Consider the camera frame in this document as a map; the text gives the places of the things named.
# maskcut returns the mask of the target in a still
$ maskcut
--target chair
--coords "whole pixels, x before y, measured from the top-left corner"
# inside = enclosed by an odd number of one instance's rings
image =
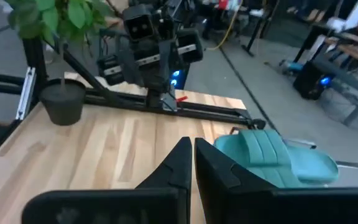
[[[335,161],[322,151],[284,141],[275,130],[239,130],[214,146],[255,175],[280,188],[321,186],[339,176]]]

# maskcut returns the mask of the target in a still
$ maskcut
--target black plant pot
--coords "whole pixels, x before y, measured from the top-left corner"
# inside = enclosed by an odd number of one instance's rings
[[[81,82],[69,79],[65,79],[65,91],[62,91],[60,79],[50,80],[45,85],[40,101],[53,124],[68,126],[80,120],[85,89]]]

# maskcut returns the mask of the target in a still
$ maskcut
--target concrete floor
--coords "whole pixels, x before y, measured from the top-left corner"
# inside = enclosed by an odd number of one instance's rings
[[[0,11],[0,27],[6,24],[6,16]],[[85,55],[84,60],[78,48],[73,51],[95,71],[92,59]],[[252,49],[257,56],[251,58],[239,43],[230,40],[224,44],[223,51],[283,136],[313,141],[335,160],[358,162],[358,119],[350,128],[338,122],[352,106],[331,92],[327,92],[323,100],[306,101],[292,88],[286,76],[264,65],[270,62],[274,67],[282,59],[293,58],[296,48],[261,40]],[[14,31],[0,33],[0,73],[23,77],[26,67],[21,42]],[[61,68],[53,64],[48,66],[48,73],[55,77]],[[242,99],[253,118],[264,119],[220,50],[206,51],[203,61],[191,66],[185,89]],[[0,122],[14,119],[18,101],[17,96],[0,94]],[[358,169],[341,168],[341,178],[334,186],[358,186]]]

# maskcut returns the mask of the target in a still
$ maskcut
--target desk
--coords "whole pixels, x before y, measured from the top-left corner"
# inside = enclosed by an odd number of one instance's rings
[[[262,25],[263,21],[267,21],[267,15],[263,14],[262,16],[252,16],[257,18],[257,23],[255,25],[254,31],[252,31],[251,39],[249,40],[248,44],[245,46],[244,44],[241,44],[241,47],[245,52],[248,53],[249,56],[255,57],[255,54],[251,52],[252,44],[254,44],[256,36],[261,32],[260,26]]]
[[[358,79],[350,74],[343,68],[338,67],[328,60],[324,55],[331,44],[336,44],[335,40],[325,39],[324,43],[320,46],[318,52],[316,53],[313,63],[322,68],[322,71],[335,74],[335,78],[340,79],[342,82],[348,84],[349,86],[355,88],[358,91]],[[352,45],[338,45],[338,50],[343,51],[344,53],[350,55],[353,58],[358,59],[358,49]],[[333,89],[339,89],[339,86],[336,86],[335,83],[332,85]],[[356,108],[350,113],[350,115],[343,121],[343,123],[348,126],[358,117],[358,104]]]
[[[313,46],[313,43],[316,41],[316,39],[320,35],[327,35],[330,31],[330,28],[326,24],[322,24],[319,22],[312,23],[310,27],[310,31],[308,34],[308,37],[303,42],[301,49],[299,50],[298,54],[296,55],[293,62],[297,63],[299,59],[302,57],[303,52],[305,52],[306,49],[310,49]]]
[[[338,36],[344,38],[344,39],[348,39],[348,40],[353,40],[354,42],[358,42],[358,35],[354,35],[354,34],[350,34],[347,32],[338,34]]]
[[[324,46],[321,46],[321,49],[319,52],[326,52],[329,45],[337,44],[337,40],[326,38],[324,40]],[[358,59],[358,47],[354,45],[338,45],[336,47],[341,52],[344,52],[345,54],[350,55],[352,58]]]
[[[85,81],[77,74],[68,78]],[[111,88],[144,94],[135,85]],[[188,101],[245,108],[241,100],[176,91]],[[84,105],[73,126],[56,126],[38,104],[0,147],[0,223],[19,224],[33,196],[58,189],[132,189],[163,161],[183,136],[208,142],[233,124]],[[191,223],[204,223],[193,165]]]

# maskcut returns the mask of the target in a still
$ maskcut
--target red object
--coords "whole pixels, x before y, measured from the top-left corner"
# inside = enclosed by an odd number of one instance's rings
[[[227,7],[228,3],[229,3],[229,0],[219,0],[218,9],[226,10],[226,7]]]
[[[177,103],[180,103],[180,102],[182,102],[182,101],[185,101],[185,100],[187,100],[187,96],[184,96],[184,97],[181,97],[181,98],[177,98]]]

